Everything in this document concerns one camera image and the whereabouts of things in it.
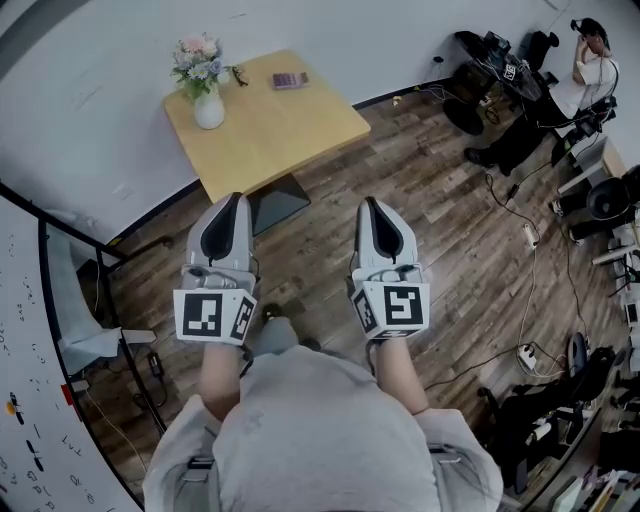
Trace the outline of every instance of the gray pants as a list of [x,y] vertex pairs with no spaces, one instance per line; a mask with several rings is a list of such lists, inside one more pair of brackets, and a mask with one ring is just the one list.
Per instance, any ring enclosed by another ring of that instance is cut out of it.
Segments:
[[262,328],[252,346],[253,355],[282,354],[298,343],[298,335],[293,330],[291,321],[286,316],[278,316],[269,320]]

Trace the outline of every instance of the baseboard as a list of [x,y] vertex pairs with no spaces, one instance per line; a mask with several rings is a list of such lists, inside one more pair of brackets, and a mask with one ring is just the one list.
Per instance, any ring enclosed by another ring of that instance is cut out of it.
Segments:
[[[424,88],[424,87],[427,87],[429,85],[442,85],[442,86],[444,86],[446,88],[450,81],[451,81],[451,78],[444,78],[442,80],[435,80],[433,82],[426,82],[426,83],[420,84],[419,86],[405,87],[404,89],[399,89],[397,91],[393,91],[393,92],[390,92],[390,93],[387,93],[387,94],[383,94],[382,96],[376,96],[375,98],[371,98],[369,100],[365,100],[365,101],[361,101],[360,103],[356,103],[355,105],[353,105],[353,108],[356,109],[356,110],[360,110],[360,109],[363,109],[365,107],[369,107],[371,105],[375,105],[376,103],[380,103],[381,101],[386,101],[388,99],[391,99],[394,96],[404,96],[405,94],[408,94],[410,92],[415,91],[416,87]],[[153,219],[154,217],[160,215],[163,211],[165,211],[171,205],[177,203],[178,201],[180,201],[180,199],[182,199],[183,197],[188,196],[189,194],[191,194],[191,192],[194,192],[195,190],[197,190],[201,186],[202,186],[202,184],[200,183],[200,180],[196,179],[193,183],[190,183],[186,187],[178,190],[171,197],[168,197],[167,199],[162,201],[162,203],[160,203],[158,206],[152,208],[147,213],[145,213],[137,221],[135,221],[133,224],[131,224],[129,227],[127,227],[124,231],[122,231],[122,233],[120,233],[118,236],[113,238],[113,240],[111,240],[107,245],[111,245],[111,246],[118,245],[125,238],[127,238],[128,236],[130,236],[133,233],[135,233],[138,229],[140,229],[142,226],[144,226],[151,219]]]

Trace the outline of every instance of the white cloth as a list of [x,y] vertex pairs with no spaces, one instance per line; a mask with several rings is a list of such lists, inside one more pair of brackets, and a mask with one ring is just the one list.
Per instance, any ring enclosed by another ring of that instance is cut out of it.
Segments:
[[[188,402],[154,454],[148,510],[493,512],[502,495],[497,466],[459,411],[412,417],[363,368],[297,346],[256,359],[213,441],[217,480],[172,501],[175,475],[203,453],[192,434],[204,439],[215,423],[200,425],[198,408]],[[440,464],[442,454],[459,463]]]
[[618,63],[609,58],[596,57],[586,64],[578,62],[578,70],[586,85],[577,83],[569,73],[551,89],[551,97],[567,119],[573,119],[578,109],[589,108],[611,92],[616,69],[620,72]]

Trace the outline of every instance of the white vase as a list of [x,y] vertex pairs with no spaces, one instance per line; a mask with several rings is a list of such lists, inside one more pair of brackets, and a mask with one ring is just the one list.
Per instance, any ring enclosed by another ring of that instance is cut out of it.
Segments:
[[196,99],[194,106],[196,123],[200,128],[211,130],[217,128],[224,121],[224,104],[220,99],[218,86],[214,85],[211,92]]

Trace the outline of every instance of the wooden floor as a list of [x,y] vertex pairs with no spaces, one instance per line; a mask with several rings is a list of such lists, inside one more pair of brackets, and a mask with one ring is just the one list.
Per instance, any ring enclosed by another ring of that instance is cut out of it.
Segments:
[[[531,289],[533,253],[524,221],[495,204],[483,169],[462,156],[464,147],[493,140],[513,119],[505,105],[499,107],[501,126],[485,123],[481,140],[449,123],[439,102],[426,94],[411,93],[396,107],[385,101],[363,109],[371,135],[296,172],[312,204],[255,240],[261,303],[282,304],[301,337],[315,337],[325,347],[362,361],[364,339],[345,294],[344,277],[353,249],[356,209],[364,197],[372,195],[395,208],[413,228],[431,283],[430,328],[410,340],[424,386],[452,379],[514,347]],[[515,180],[547,161],[554,143],[549,136],[511,178],[492,170],[497,196],[504,199]],[[522,339],[535,341],[554,357],[564,352],[572,333],[585,330],[567,277],[567,245],[561,233],[566,224],[558,223],[546,206],[568,176],[566,162],[559,169],[546,168],[528,180],[510,203],[533,220],[542,237]],[[176,341],[172,290],[181,282],[189,227],[209,205],[200,189],[145,225],[125,241],[124,250],[165,234],[175,238],[174,247],[159,248],[114,277],[122,325],[153,329],[157,334],[154,349],[162,358],[168,390],[160,412],[167,423],[196,392],[202,349]],[[572,245],[570,269],[592,346],[621,347],[628,329],[619,304],[607,299],[614,288],[609,270],[590,263],[605,247],[604,236],[582,247]],[[152,394],[162,399],[144,350],[137,360]],[[551,369],[549,358],[538,354],[538,360],[540,373]],[[149,415],[134,405],[136,388],[125,368],[124,360],[118,359],[110,370],[93,369],[87,376],[92,397],[146,462],[159,436]],[[519,370],[512,351],[453,383],[429,389],[428,395],[433,407],[460,409],[476,427],[488,417],[484,399],[476,395],[478,387],[487,386],[501,397],[513,384],[533,380]],[[109,458],[139,492],[144,473],[130,446],[94,406],[84,405]],[[615,424],[615,412],[606,414],[607,424]]]

